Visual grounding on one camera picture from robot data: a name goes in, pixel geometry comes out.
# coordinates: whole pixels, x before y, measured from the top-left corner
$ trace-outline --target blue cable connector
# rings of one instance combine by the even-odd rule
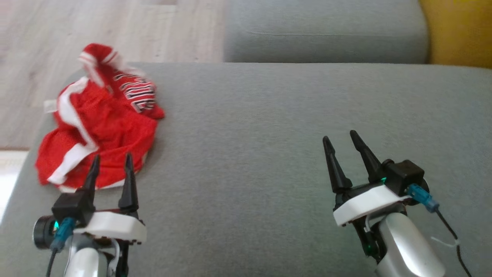
[[[50,249],[53,252],[60,253],[65,247],[65,241],[73,235],[73,229],[75,229],[75,219],[67,217],[63,220],[55,233],[55,239],[50,244]]]
[[[417,202],[424,204],[430,213],[435,212],[439,208],[439,203],[433,200],[432,196],[417,184],[411,184],[406,193]]]

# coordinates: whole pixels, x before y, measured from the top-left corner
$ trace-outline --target robotic arm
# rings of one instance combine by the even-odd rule
[[[128,250],[147,240],[147,228],[138,217],[138,196],[130,154],[125,162],[126,178],[118,209],[96,211],[93,205],[99,156],[94,159],[83,187],[62,193],[51,208],[53,215],[42,216],[34,225],[33,240],[39,249],[51,249],[47,275],[56,253],[65,242],[69,258],[65,277],[126,277]]]
[[[437,209],[439,204],[428,194],[424,170],[409,160],[395,163],[388,159],[381,163],[356,131],[350,131],[350,136],[369,174],[369,183],[355,187],[343,173],[330,140],[323,138],[336,195],[333,215],[337,224],[354,226],[365,255],[376,260],[375,272],[380,277],[445,276],[444,265],[406,214],[406,206],[423,203],[445,222]],[[459,246],[458,257],[469,275]]]

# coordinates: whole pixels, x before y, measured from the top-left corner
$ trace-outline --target white cable tie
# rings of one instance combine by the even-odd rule
[[[440,239],[437,239],[437,238],[435,238],[435,237],[431,237],[430,239],[431,239],[431,240],[433,240],[433,241],[436,241],[436,242],[440,242],[440,243],[442,243],[443,245],[445,245],[445,246],[447,246],[447,247],[450,247],[450,248],[454,248],[454,247],[456,247],[456,246],[460,245],[460,240],[455,240],[455,244],[448,244],[448,243],[445,243],[445,242],[443,242],[443,241],[441,241]]]

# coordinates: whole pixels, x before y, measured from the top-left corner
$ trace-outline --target gray couch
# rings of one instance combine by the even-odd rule
[[[226,62],[425,63],[418,0],[229,0]]]
[[[332,215],[321,139],[329,135],[352,181],[367,180],[355,129],[381,159],[426,171],[461,240],[474,276],[492,272],[492,70],[430,65],[136,64],[162,91],[147,164],[137,175],[148,241],[130,251],[130,276],[372,276],[351,226]],[[50,253],[32,226],[59,192],[38,184],[37,147],[0,226],[6,277],[41,276]],[[120,189],[98,191],[115,208]],[[435,214],[410,207],[425,237],[451,242]],[[453,249],[431,241],[449,277],[462,277]],[[57,256],[53,276],[64,269]]]

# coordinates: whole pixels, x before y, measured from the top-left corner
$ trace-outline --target white trim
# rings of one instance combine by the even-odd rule
[[[91,55],[91,54],[89,54],[87,52],[80,53],[79,59],[86,59],[89,62],[92,62],[93,65],[96,65],[97,64],[97,59],[93,55]]]
[[[76,127],[86,142],[86,145],[83,146],[82,144],[77,143],[65,153],[62,163],[48,178],[48,181],[51,183],[63,184],[66,180],[65,175],[74,169],[85,157],[98,149],[70,101],[70,95],[73,93],[82,93],[86,88],[88,81],[87,77],[80,78],[77,82],[69,85],[58,97],[58,115],[60,116],[60,119],[64,123]]]
[[[109,55],[107,55],[106,58],[104,58],[104,60],[102,60],[102,63],[107,64],[117,54],[118,53],[114,49],[111,49],[111,53],[109,53]]]
[[[66,181],[66,174],[74,169],[85,157],[94,152],[90,148],[86,148],[80,143],[74,145],[65,153],[62,163],[48,177],[48,181],[52,184],[61,185]]]
[[[67,187],[63,185],[58,186],[58,189],[63,193],[74,193],[77,190],[75,188]]]
[[[95,57],[87,52],[82,52],[79,55],[79,61],[85,65],[84,69],[89,74],[91,80],[94,81],[94,83],[96,83],[99,87],[104,87],[104,81],[97,70],[95,70],[97,67],[97,60]]]
[[[123,186],[123,184],[124,184],[124,179],[123,180],[119,180],[118,182],[115,182],[115,183],[113,183],[113,184],[111,184],[109,186],[104,186],[104,187],[102,187],[100,189],[117,188],[117,187]]]

